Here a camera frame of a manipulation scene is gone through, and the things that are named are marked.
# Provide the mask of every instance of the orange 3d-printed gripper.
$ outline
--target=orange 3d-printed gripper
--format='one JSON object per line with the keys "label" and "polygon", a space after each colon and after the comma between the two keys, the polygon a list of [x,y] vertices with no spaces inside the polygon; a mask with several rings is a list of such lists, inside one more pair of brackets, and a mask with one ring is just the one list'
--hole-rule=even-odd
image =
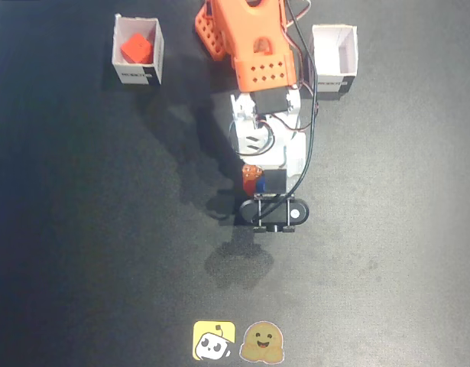
{"label": "orange 3d-printed gripper", "polygon": [[290,86],[297,82],[293,52],[287,43],[284,0],[206,0],[196,30],[214,60],[226,53],[241,92]]}

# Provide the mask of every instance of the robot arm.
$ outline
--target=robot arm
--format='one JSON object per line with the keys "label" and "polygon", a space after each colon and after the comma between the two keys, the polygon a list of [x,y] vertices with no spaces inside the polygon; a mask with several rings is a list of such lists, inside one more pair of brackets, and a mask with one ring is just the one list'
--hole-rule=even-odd
{"label": "robot arm", "polygon": [[283,205],[264,209],[287,195],[306,165],[306,134],[300,122],[300,92],[294,56],[286,36],[284,0],[206,0],[196,31],[214,60],[231,57],[240,95],[232,96],[230,134],[245,162],[244,190],[251,197],[241,216],[255,228],[293,232],[309,208],[292,195]]}

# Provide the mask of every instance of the yellow logo sticker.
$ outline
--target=yellow logo sticker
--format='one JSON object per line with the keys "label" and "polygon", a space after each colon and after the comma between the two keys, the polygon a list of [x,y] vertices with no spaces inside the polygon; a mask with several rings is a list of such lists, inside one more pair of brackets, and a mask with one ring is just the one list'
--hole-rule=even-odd
{"label": "yellow logo sticker", "polygon": [[193,333],[194,359],[217,361],[229,357],[235,335],[235,324],[229,321],[197,321]]}

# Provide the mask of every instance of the sticker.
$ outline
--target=sticker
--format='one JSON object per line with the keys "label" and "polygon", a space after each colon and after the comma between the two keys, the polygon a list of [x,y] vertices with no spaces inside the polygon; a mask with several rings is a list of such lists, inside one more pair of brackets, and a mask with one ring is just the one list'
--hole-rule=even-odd
{"label": "sticker", "polygon": [[276,365],[284,360],[283,338],[273,323],[260,321],[251,325],[243,337],[240,357],[247,362]]}
{"label": "sticker", "polygon": [[194,324],[193,357],[198,361],[217,361],[229,357],[236,328],[229,321],[198,321]]}

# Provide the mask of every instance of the blue part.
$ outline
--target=blue part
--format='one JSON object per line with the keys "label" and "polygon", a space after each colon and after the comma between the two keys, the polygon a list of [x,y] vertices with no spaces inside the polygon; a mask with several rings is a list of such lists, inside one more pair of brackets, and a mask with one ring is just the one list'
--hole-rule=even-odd
{"label": "blue part", "polygon": [[257,180],[257,185],[255,186],[256,193],[264,193],[265,192],[265,177],[262,176]]}

